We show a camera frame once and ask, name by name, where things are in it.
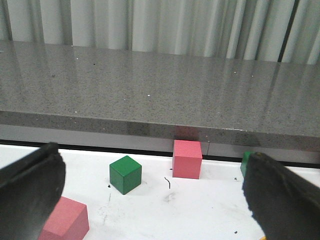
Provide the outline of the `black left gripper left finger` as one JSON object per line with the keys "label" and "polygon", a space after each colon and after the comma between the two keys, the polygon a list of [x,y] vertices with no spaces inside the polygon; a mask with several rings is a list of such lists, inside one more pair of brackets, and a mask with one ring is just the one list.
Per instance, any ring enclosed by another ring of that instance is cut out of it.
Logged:
{"label": "black left gripper left finger", "polygon": [[0,238],[36,240],[61,198],[66,164],[50,142],[0,170]]}

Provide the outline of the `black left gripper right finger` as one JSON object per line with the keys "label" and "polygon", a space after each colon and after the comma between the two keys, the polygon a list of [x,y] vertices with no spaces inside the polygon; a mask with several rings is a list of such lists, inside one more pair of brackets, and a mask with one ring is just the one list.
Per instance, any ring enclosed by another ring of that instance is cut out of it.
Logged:
{"label": "black left gripper right finger", "polygon": [[320,189],[272,157],[249,157],[242,190],[268,240],[318,240]]}

